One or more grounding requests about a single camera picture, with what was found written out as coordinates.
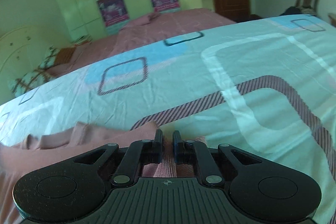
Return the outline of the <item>pink sweatshirt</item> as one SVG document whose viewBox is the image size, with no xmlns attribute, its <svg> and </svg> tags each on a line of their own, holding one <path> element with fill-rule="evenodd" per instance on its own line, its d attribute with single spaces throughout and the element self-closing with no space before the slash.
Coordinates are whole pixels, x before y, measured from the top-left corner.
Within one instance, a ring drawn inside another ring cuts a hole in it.
<svg viewBox="0 0 336 224">
<path fill-rule="evenodd" d="M 93 150 L 107 143 L 121 148 L 136 140 L 153 139 L 158 126 L 148 122 L 131 131 L 77 122 L 72 128 L 37 138 L 27 135 L 13 146 L 1 145 L 1 223 L 20 223 L 13 187 L 25 174 Z"/>
</svg>

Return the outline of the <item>light blue patterned bedsheet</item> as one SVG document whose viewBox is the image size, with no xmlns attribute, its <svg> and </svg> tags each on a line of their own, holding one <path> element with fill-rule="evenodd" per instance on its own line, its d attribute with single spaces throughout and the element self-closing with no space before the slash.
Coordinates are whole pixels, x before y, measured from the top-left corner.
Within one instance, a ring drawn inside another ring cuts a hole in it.
<svg viewBox="0 0 336 224">
<path fill-rule="evenodd" d="M 335 223 L 335 28 L 288 15 L 175 36 L 79 68 L 1 106 L 1 145 L 77 122 L 131 131 L 33 170 L 20 223 Z M 173 132 L 194 140 L 176 164 Z"/>
</svg>

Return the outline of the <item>pink checked bed cover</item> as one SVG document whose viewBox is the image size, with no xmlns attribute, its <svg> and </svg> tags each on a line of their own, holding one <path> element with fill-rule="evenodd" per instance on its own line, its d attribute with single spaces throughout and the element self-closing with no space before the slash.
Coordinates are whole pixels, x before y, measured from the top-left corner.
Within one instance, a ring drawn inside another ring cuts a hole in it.
<svg viewBox="0 0 336 224">
<path fill-rule="evenodd" d="M 116 35 L 76 46 L 68 63 L 56 65 L 46 72 L 60 77 L 119 53 L 190 32 L 234 23 L 205 8 L 164 14 L 152 12 L 131 20 Z"/>
</svg>

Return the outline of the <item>orange striped pillow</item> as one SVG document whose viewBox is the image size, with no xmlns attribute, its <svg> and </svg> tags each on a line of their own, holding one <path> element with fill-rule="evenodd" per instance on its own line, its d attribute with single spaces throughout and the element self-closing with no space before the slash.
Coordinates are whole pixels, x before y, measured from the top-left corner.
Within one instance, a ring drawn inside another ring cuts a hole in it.
<svg viewBox="0 0 336 224">
<path fill-rule="evenodd" d="M 54 66 L 67 64 L 71 61 L 72 56 L 75 53 L 75 47 L 62 48 L 56 53 Z"/>
</svg>

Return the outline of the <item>white patterned pillow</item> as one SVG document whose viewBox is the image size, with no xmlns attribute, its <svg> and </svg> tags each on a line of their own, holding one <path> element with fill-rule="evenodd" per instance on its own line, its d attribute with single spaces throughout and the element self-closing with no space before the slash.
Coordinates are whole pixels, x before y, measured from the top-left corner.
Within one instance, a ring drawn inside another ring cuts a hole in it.
<svg viewBox="0 0 336 224">
<path fill-rule="evenodd" d="M 15 80 L 9 80 L 8 87 L 15 98 L 56 79 L 47 72 L 47 69 L 55 65 L 56 56 L 60 49 L 49 47 L 44 60 L 33 71 L 27 72 L 24 76 Z"/>
</svg>

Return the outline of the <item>lower left poster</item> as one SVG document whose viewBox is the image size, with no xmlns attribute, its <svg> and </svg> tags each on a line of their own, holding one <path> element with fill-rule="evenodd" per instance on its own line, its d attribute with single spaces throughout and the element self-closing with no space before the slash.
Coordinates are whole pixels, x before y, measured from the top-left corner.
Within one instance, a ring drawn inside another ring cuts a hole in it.
<svg viewBox="0 0 336 224">
<path fill-rule="evenodd" d="M 129 20 L 123 0 L 98 0 L 97 4 L 106 27 Z"/>
</svg>

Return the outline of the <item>white arched headboard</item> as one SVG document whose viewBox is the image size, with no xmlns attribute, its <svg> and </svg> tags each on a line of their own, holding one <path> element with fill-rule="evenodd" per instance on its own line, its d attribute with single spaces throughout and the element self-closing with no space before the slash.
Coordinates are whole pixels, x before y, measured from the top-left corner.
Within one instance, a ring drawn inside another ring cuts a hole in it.
<svg viewBox="0 0 336 224">
<path fill-rule="evenodd" d="M 1 37 L 1 104 L 14 98 L 9 81 L 33 71 L 50 46 L 65 41 L 53 29 L 37 26 L 20 27 L 4 34 Z"/>
</svg>

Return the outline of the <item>wooden side table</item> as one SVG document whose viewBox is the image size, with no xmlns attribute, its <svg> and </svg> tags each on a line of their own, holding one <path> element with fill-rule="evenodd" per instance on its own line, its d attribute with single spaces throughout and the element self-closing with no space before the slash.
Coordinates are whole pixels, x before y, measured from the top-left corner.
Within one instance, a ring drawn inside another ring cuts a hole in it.
<svg viewBox="0 0 336 224">
<path fill-rule="evenodd" d="M 336 13 L 329 13 L 328 14 L 328 17 L 330 19 L 330 24 L 333 26 L 333 27 L 336 27 Z"/>
</svg>

